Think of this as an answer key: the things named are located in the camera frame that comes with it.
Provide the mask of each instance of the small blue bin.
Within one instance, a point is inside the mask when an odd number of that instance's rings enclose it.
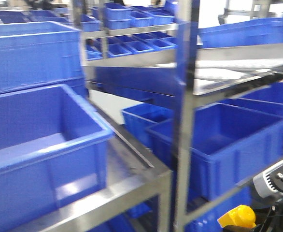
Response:
[[[168,10],[161,9],[159,11],[162,12],[162,13],[165,13],[167,15],[175,16],[173,13],[169,12]]]
[[[145,40],[144,42],[149,44],[155,51],[174,49],[176,47],[175,44],[160,39],[150,39]]]
[[[177,38],[175,37],[165,37],[165,38],[162,38],[162,40],[166,40],[170,42],[171,44],[174,44],[175,46],[177,45]]]
[[[220,232],[222,228],[217,221],[218,218],[241,204],[250,206],[251,202],[250,188],[245,187],[239,193],[236,193],[204,215],[190,222],[186,226],[185,232]]]
[[[126,217],[120,214],[88,232],[135,232],[135,230]]]
[[[127,35],[116,36],[115,39],[117,39],[120,43],[127,43],[127,42],[136,41],[136,39],[134,37],[127,36]]]
[[[35,17],[59,17],[55,12],[47,10],[29,11],[29,15]]]
[[[95,48],[99,51],[101,51],[101,39],[92,39],[93,41],[93,45],[95,46]],[[108,44],[117,44],[119,41],[115,38],[115,37],[108,37],[107,38],[107,43]]]
[[[283,18],[259,18],[199,29],[203,48],[283,43]]]
[[[172,121],[146,130],[154,154],[170,160]],[[201,107],[193,144],[190,187],[213,200],[283,155],[283,117],[225,104]]]
[[[165,14],[160,11],[148,11],[147,14],[149,14],[151,17],[153,17],[153,23],[152,25],[164,25],[164,24],[171,24],[174,21],[174,16]]]
[[[147,34],[147,33],[141,33],[141,34],[135,34],[132,36],[133,38],[137,39],[137,40],[149,40],[149,39],[153,39],[153,36]]]
[[[131,10],[118,3],[106,3],[104,8],[107,20],[130,19]]]
[[[131,9],[134,11],[140,11],[140,12],[153,11],[152,7],[144,7],[144,6],[131,6]]]
[[[131,27],[141,28],[152,26],[153,18],[141,12],[131,12]]]
[[[142,215],[149,213],[151,208],[146,203],[140,203],[127,210],[127,214],[130,218],[139,218]]]
[[[127,50],[125,47],[123,47],[121,44],[110,44],[108,45],[108,57],[114,58],[114,57],[122,57],[132,55],[132,53]]]
[[[0,24],[8,23],[28,23],[31,20],[25,16],[2,16],[0,15]]]
[[[102,53],[98,51],[95,47],[87,45],[87,59],[88,60],[96,60],[102,59]]]
[[[128,42],[128,43],[124,43],[124,45],[133,54],[139,54],[139,53],[153,52],[154,51],[154,49],[152,47],[143,43],[142,41]]]
[[[120,20],[105,20],[105,27],[111,30],[125,29],[130,27],[131,19],[120,19]]]
[[[32,17],[33,20],[36,20],[37,22],[58,22],[58,23],[64,23],[65,25],[71,25],[69,20],[65,17]]]
[[[104,188],[112,134],[66,85],[0,94],[0,232]]]
[[[161,32],[161,31],[151,32],[151,33],[149,33],[149,35],[151,35],[155,39],[163,39],[163,38],[171,37],[170,35],[168,35],[168,34],[166,34],[164,32]]]
[[[96,18],[82,14],[81,22],[84,32],[99,31],[99,21]]]
[[[92,16],[99,19],[99,8],[97,6],[91,7]]]
[[[283,83],[274,83],[268,88],[260,89],[243,95],[241,98],[259,100],[263,102],[273,102],[283,107]]]
[[[164,8],[175,15],[178,11],[178,0],[166,0]]]
[[[172,110],[146,103],[123,109],[121,112],[127,131],[151,149],[152,141],[145,129],[172,118]]]
[[[79,33],[55,22],[0,25],[0,91],[82,76]]]
[[[23,11],[0,11],[0,16],[18,16],[23,17],[26,14]]]

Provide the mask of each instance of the yellow cap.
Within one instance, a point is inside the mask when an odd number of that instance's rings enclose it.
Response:
[[[222,228],[227,225],[241,226],[246,228],[255,227],[255,213],[254,211],[246,206],[240,205],[218,219],[219,224]]]

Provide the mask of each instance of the blue plastic bin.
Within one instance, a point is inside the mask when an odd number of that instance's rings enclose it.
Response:
[[[84,32],[99,31],[99,21],[96,18],[82,14],[81,22]]]
[[[165,37],[165,38],[162,38],[162,40],[166,40],[170,42],[171,44],[174,44],[175,46],[177,45],[177,38],[175,37]]]
[[[131,6],[131,9],[134,11],[153,11],[152,7],[144,7],[144,6]]]
[[[71,25],[69,20],[65,17],[32,17],[33,21],[36,20],[37,22],[58,22],[64,23],[65,25]]]
[[[166,0],[164,8],[175,15],[178,11],[178,0]]]
[[[153,39],[153,36],[147,34],[147,33],[141,33],[141,34],[135,34],[132,36],[133,38],[137,39],[137,40],[149,40],[149,39]]]
[[[54,22],[0,25],[0,91],[82,76],[79,30]]]
[[[142,215],[149,213],[152,209],[146,203],[140,203],[127,210],[127,214],[130,218],[139,218]]]
[[[104,188],[112,134],[66,85],[1,94],[0,232]]]
[[[268,88],[243,95],[241,98],[259,100],[263,102],[274,102],[282,105],[283,107],[283,83],[274,83]]]
[[[174,14],[173,14],[172,12],[169,12],[168,10],[159,9],[159,10],[157,10],[157,11],[162,12],[162,13],[165,13],[165,14],[167,14],[167,15],[174,16]]]
[[[1,16],[0,15],[0,24],[7,23],[28,23],[31,20],[25,16]]]
[[[153,152],[170,159],[172,121],[147,129]],[[283,155],[283,117],[212,104],[196,110],[190,187],[213,200]]]
[[[283,116],[283,104],[251,99],[225,99],[220,103],[262,111],[268,114]]]
[[[88,60],[96,60],[96,59],[102,59],[102,53],[97,50],[95,47],[88,46],[87,45],[87,59]]]
[[[137,100],[139,102],[150,103],[169,108],[174,104],[174,97],[159,93],[151,93],[137,89],[119,87],[114,85],[100,84],[100,87],[107,93],[111,93],[120,97]]]
[[[18,16],[23,17],[26,14],[23,11],[0,11],[0,16]]]
[[[108,45],[108,57],[114,58],[114,57],[122,57],[132,55],[132,53],[127,50],[125,47],[123,47],[121,44],[109,44]]]
[[[38,10],[38,11],[29,11],[29,15],[35,17],[58,17],[55,12],[47,11],[47,10]]]
[[[139,53],[153,52],[154,51],[154,49],[152,47],[143,43],[142,41],[128,42],[128,43],[124,43],[124,45],[133,54],[139,54]]]
[[[151,35],[155,39],[163,39],[163,38],[171,37],[170,35],[168,35],[168,34],[166,34],[164,32],[161,32],[161,31],[151,32],[151,33],[149,33],[149,35]]]
[[[96,19],[99,19],[99,8],[97,6],[91,7],[92,15]]]
[[[152,26],[153,18],[141,12],[131,12],[131,27],[140,28]]]
[[[203,48],[283,43],[283,18],[260,18],[199,29]]]
[[[160,11],[148,11],[147,14],[149,14],[151,17],[153,17],[153,23],[152,25],[164,25],[164,24],[171,24],[174,21],[174,16],[165,14]]]
[[[135,232],[135,230],[126,217],[121,214],[88,232]]]
[[[120,20],[105,20],[105,27],[111,30],[125,29],[130,27],[131,19],[120,19]]]
[[[98,39],[92,39],[93,41],[93,45],[95,46],[95,48],[99,51],[101,51],[101,39],[98,38]],[[107,43],[108,44],[117,44],[119,41],[114,38],[114,37],[108,37],[107,38]]]
[[[106,3],[104,13],[108,20],[130,19],[131,10],[118,3]]]
[[[27,84],[24,85],[11,85],[10,88],[5,89],[4,87],[1,89],[0,94],[3,93],[11,93],[24,89],[38,88],[43,86],[50,85],[59,85],[66,84],[68,85],[75,93],[81,95],[86,98],[88,96],[88,90],[85,88],[85,79],[83,76],[69,78],[69,79],[58,79],[52,81],[41,81],[41,77],[37,76],[36,79],[31,79],[32,82],[28,81]]]
[[[115,39],[118,40],[120,43],[133,42],[137,40],[134,37],[127,35],[116,36]]]
[[[150,39],[150,40],[145,40],[144,42],[149,44],[155,51],[174,49],[176,47],[175,44],[160,39]]]
[[[149,148],[152,148],[152,141],[145,129],[172,118],[172,110],[146,103],[123,109],[121,113],[127,131]]]
[[[236,193],[204,215],[190,222],[186,226],[185,232],[220,232],[222,228],[217,222],[219,217],[241,204],[250,206],[251,202],[250,188],[245,187],[239,193]]]

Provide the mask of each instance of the stacked bins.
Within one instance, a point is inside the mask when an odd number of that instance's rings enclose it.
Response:
[[[141,42],[141,41],[132,41],[132,42],[127,42],[124,43],[124,46],[132,53],[132,54],[140,54],[140,53],[145,53],[145,52],[153,52],[154,49]]]
[[[199,30],[203,48],[283,43],[283,18],[260,18]]]
[[[99,21],[96,18],[82,14],[81,22],[84,32],[99,31]]]
[[[104,188],[112,134],[66,85],[0,94],[0,232]]]
[[[152,25],[165,25],[173,23],[175,17],[160,11],[148,11],[147,12],[152,18]]]
[[[171,157],[171,130],[171,120],[147,129],[158,157]],[[283,117],[225,104],[205,106],[196,110],[192,144],[190,187],[213,200],[283,155]]]
[[[132,37],[135,40],[139,40],[147,44],[155,51],[174,49],[177,46],[175,43],[169,41],[169,38],[174,37],[162,32],[135,34]]]
[[[94,39],[92,41],[95,48],[100,51],[101,39]],[[117,39],[116,37],[108,37],[107,43],[108,43],[109,58],[132,55],[132,52],[128,49],[128,47],[124,46],[124,44],[121,41],[119,41],[119,39]]]
[[[222,228],[217,222],[217,219],[241,204],[248,206],[251,204],[249,187],[242,189],[239,193],[236,193],[204,215],[190,222],[186,226],[185,232],[221,232]]]
[[[124,29],[130,27],[131,10],[117,3],[106,3],[104,8],[104,24],[109,29]]]
[[[196,57],[196,49],[197,49],[197,36],[198,36],[198,23],[191,22],[191,30],[190,30],[190,44],[189,44],[189,57]]]
[[[59,82],[86,93],[79,30],[53,22],[0,25],[0,93]]]

